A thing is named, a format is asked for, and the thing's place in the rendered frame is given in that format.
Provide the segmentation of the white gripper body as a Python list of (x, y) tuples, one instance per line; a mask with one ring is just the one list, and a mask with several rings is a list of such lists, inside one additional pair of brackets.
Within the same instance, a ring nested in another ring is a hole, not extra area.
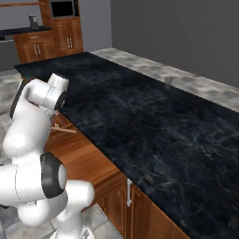
[(57, 116), (59, 114), (59, 111), (58, 110), (51, 110), (51, 109), (48, 109), (47, 110), (47, 115), (53, 119), (55, 116)]

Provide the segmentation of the open wooden drawer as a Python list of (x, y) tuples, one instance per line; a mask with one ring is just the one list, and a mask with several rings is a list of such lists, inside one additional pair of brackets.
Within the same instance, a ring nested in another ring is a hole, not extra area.
[(76, 134), (51, 131), (45, 150), (60, 159), (67, 169), (68, 179), (89, 181), (95, 188), (94, 202), (125, 183), (125, 176), (80, 130), (59, 112), (53, 126), (76, 130)]

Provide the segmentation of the clear glass cup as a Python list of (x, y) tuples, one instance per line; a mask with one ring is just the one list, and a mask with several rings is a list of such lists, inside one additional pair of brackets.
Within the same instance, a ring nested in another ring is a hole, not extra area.
[(173, 83), (173, 79), (174, 79), (173, 77), (165, 77), (164, 78), (165, 88), (167, 90), (169, 90), (171, 88), (172, 83)]

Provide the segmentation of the wooden cupboard run, dark top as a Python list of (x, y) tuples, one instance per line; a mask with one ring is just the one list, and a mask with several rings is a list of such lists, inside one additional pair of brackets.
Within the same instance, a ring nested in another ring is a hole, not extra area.
[(58, 56), (53, 30), (47, 26), (37, 29), (23, 27), (0, 30), (0, 37), (12, 35), (20, 63), (31, 63)]

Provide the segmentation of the tall wooden cabinet with oven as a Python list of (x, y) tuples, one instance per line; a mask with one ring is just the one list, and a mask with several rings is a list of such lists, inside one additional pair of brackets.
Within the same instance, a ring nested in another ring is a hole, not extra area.
[(59, 56), (83, 51), (78, 0), (37, 0), (44, 26), (53, 30)]

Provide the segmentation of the grey small appliance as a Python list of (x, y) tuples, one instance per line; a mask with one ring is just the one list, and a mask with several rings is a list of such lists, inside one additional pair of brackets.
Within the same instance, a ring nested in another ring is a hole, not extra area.
[(29, 15), (29, 22), (30, 22), (31, 28), (34, 28), (34, 29), (38, 28), (36, 15)]

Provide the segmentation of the wooden cupboard door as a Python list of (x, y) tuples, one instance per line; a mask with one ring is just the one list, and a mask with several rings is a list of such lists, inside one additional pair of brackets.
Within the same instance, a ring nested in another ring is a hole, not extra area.
[(127, 185), (110, 192), (99, 205), (124, 239), (131, 239), (132, 204), (127, 206)]

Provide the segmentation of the wooden island side panel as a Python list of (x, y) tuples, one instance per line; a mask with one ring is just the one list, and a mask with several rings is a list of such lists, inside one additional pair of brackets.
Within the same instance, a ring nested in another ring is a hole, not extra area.
[(135, 185), (132, 201), (131, 239), (190, 239)]

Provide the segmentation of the wooden wall shelf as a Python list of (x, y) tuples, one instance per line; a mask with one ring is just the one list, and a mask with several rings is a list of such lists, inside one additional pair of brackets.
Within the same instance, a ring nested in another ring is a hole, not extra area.
[(0, 7), (25, 7), (25, 6), (39, 6), (39, 2), (21, 2), (21, 3), (12, 3), (12, 4), (0, 4)]

